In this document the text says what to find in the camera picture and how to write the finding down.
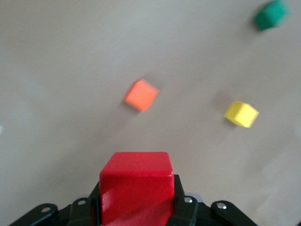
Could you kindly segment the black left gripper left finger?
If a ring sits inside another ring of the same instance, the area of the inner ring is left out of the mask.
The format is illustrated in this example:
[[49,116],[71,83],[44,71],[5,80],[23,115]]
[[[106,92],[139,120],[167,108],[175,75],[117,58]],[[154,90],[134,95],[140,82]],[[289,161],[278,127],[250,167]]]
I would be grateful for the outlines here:
[[100,226],[100,186],[87,197],[80,197],[63,209],[43,203],[11,223],[12,226]]

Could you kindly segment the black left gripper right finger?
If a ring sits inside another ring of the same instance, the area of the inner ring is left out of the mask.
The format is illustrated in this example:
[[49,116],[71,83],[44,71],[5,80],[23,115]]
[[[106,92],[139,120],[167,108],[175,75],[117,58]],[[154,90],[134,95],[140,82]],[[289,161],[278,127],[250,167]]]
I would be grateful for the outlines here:
[[186,195],[179,175],[174,176],[174,201],[175,209],[168,219],[169,226],[256,226],[229,201],[216,201],[209,207]]

